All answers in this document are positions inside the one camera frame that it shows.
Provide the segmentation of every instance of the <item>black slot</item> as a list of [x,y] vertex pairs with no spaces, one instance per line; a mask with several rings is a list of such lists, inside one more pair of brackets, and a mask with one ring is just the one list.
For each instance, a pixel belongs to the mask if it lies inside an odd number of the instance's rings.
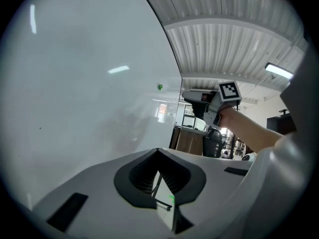
[[241,175],[241,176],[246,176],[246,174],[248,173],[248,170],[234,168],[234,167],[227,167],[224,171],[228,173],[232,173],[232,174]]
[[65,232],[78,214],[88,196],[74,193],[69,199],[47,220],[54,228]]

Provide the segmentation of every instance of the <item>white panel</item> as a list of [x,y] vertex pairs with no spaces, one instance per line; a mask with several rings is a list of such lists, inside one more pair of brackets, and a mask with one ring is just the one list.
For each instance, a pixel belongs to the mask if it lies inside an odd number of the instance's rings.
[[176,113],[181,78],[146,0],[27,0],[2,48],[1,165],[20,202],[91,165],[168,147],[174,119],[156,115],[162,101]]

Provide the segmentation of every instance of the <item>glass panel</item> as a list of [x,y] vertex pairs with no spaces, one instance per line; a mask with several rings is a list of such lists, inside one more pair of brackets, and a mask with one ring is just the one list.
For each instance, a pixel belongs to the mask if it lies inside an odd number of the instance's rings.
[[193,116],[194,116],[193,107],[192,107],[192,106],[185,106],[185,112],[184,112],[184,114],[193,115]]
[[195,118],[184,116],[183,126],[193,127]]
[[198,129],[198,130],[204,131],[205,127],[206,127],[205,121],[196,118],[195,128]]

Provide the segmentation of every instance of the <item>fluorescent light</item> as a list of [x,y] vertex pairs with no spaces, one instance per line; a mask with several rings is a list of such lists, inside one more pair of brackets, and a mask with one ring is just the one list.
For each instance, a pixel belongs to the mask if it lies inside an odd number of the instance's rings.
[[35,9],[35,5],[34,5],[34,4],[31,4],[31,5],[30,5],[30,25],[31,25],[32,33],[36,34],[36,25],[35,25],[34,9]]
[[128,66],[120,66],[118,68],[114,68],[112,70],[109,70],[108,73],[114,74],[114,73],[118,73],[118,72],[125,71],[125,70],[129,70],[129,67]]
[[286,69],[284,69],[280,66],[276,66],[272,63],[267,63],[265,66],[265,69],[269,72],[284,76],[287,79],[291,79],[294,76],[291,72],[287,71]]
[[153,99],[154,101],[159,101],[159,102],[164,102],[164,103],[167,103],[167,101],[164,101],[164,100],[157,100],[157,99]]

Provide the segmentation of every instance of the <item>ceiling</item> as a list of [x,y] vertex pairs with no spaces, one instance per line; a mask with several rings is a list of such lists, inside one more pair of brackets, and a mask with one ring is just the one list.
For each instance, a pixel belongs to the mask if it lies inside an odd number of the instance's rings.
[[283,0],[149,0],[175,52],[183,89],[216,89],[236,80],[243,106],[288,84],[268,62],[294,73],[307,48],[303,25]]

